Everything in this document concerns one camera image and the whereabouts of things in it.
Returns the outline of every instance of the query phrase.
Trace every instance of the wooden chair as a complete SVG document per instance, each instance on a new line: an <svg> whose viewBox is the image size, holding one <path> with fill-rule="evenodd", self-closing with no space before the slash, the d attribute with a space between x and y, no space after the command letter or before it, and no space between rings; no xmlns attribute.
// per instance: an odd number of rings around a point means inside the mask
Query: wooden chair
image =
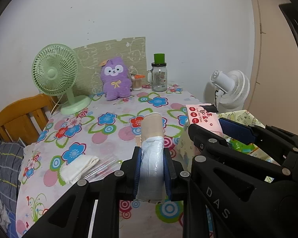
<svg viewBox="0 0 298 238"><path fill-rule="evenodd" d="M0 139L11 142L18 141L20 137L28 145L36 142L39 133L29 113L33 114L38 126L43 130L48 122L43 107L48 107L50 111L54 107L52 98L44 94L23 98L5 107L0 112Z"/></svg>

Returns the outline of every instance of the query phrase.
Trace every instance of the blue gripper pad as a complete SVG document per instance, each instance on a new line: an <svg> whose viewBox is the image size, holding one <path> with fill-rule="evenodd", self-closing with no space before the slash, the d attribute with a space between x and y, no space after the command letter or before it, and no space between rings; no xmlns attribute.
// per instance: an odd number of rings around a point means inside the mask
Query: blue gripper pad
<svg viewBox="0 0 298 238"><path fill-rule="evenodd" d="M138 185L139 185L139 178L140 178L140 166L141 166L141 158L142 158L142 150L139 149L136 170L135 170L135 177L134 177L134 196L136 197L138 192Z"/></svg>
<svg viewBox="0 0 298 238"><path fill-rule="evenodd" d="M253 135L250 127L222 117L219 118L219 122L224 134L246 145L255 143L256 137Z"/></svg>
<svg viewBox="0 0 298 238"><path fill-rule="evenodd" d="M171 177L169 174L167 158L165 156L165 150L163 150L163 174L164 174L164 185L165 185L165 192L168 198L171 198Z"/></svg>

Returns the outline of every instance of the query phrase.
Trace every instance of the beige patterned board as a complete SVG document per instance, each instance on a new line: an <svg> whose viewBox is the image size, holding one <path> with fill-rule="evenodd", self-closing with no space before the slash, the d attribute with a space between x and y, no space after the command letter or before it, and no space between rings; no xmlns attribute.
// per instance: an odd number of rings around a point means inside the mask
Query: beige patterned board
<svg viewBox="0 0 298 238"><path fill-rule="evenodd" d="M102 91L99 64L120 56L129 72L145 75L147 71L145 37L109 40L75 48L79 59L79 70L73 86L74 95L92 95Z"/></svg>

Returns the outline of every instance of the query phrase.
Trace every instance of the glass jar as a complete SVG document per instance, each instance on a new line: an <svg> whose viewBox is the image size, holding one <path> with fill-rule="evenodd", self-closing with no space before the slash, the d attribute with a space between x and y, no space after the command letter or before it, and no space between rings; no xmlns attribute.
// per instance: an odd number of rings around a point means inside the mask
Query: glass jar
<svg viewBox="0 0 298 238"><path fill-rule="evenodd" d="M147 82L151 85L153 91L163 92L167 90L167 64L152 63L152 69L147 71ZM151 73L151 82L148 81L148 73Z"/></svg>

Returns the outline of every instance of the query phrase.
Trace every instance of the stuffed animal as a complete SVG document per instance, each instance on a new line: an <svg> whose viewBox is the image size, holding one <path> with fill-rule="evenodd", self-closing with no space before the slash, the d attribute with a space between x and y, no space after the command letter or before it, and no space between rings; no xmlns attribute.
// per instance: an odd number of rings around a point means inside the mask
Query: stuffed animal
<svg viewBox="0 0 298 238"><path fill-rule="evenodd" d="M131 80L128 78L128 68L120 57L114 57L102 66L100 79L103 82L103 92L108 101L119 97L129 97Z"/></svg>

